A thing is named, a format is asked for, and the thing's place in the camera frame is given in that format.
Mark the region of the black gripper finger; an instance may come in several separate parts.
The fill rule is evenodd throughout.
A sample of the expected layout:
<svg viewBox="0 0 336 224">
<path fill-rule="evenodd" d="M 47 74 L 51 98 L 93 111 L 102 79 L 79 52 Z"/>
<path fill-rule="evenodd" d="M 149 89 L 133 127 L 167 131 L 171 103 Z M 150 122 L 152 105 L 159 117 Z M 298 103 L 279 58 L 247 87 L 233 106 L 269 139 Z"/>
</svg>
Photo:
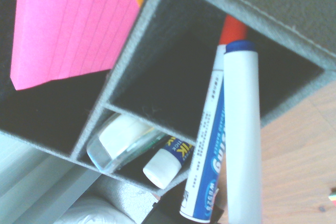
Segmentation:
<svg viewBox="0 0 336 224">
<path fill-rule="evenodd" d="M 189 220 L 180 214 L 182 194 L 166 193 L 150 211 L 143 223 L 199 223 Z"/>
</svg>

